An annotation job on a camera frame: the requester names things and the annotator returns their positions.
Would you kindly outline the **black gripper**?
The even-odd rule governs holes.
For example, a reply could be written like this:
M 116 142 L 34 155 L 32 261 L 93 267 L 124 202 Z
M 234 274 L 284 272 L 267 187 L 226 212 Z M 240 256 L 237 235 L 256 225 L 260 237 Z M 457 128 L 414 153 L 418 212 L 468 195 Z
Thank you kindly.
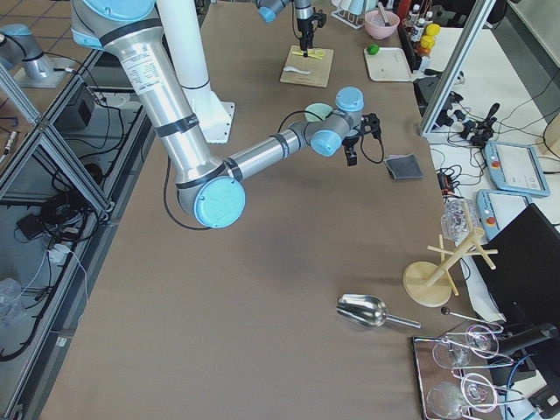
M 296 8 L 295 16 L 297 20 L 297 39 L 301 49 L 312 48 L 313 38 L 313 8 Z
M 361 134 L 355 134 L 352 136 L 346 136 L 342 141 L 342 146 L 344 148 L 344 153 L 346 157 L 346 163 L 348 166 L 357 165 L 358 154 L 355 151 L 356 144 L 362 139 Z

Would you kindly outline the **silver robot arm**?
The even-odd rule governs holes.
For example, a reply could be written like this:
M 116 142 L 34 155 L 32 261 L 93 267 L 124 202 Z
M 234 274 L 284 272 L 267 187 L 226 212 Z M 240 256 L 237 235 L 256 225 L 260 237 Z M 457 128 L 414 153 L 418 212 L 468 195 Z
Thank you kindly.
M 344 87 L 332 113 L 294 122 L 232 157 L 219 158 L 208 137 L 230 123 L 209 85 L 192 1 L 73 1 L 76 43 L 118 58 L 175 171 L 178 203 L 201 228 L 225 228 L 242 215 L 242 181 L 305 146 L 332 156 L 361 125 L 364 95 Z
M 315 10 L 312 2 L 309 0 L 258 0 L 255 2 L 259 15 L 266 23 L 273 22 L 288 4 L 293 4 L 292 9 L 297 21 L 299 32 L 297 39 L 300 50 L 307 54 L 307 51 L 313 48 L 313 16 Z

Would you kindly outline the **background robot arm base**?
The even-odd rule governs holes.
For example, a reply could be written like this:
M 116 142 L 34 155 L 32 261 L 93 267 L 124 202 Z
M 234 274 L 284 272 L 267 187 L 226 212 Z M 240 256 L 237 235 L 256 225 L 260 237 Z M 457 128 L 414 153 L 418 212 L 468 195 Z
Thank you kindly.
M 18 65 L 14 79 L 23 88 L 56 88 L 64 77 L 26 25 L 7 24 L 1 27 L 1 66 L 10 71 Z

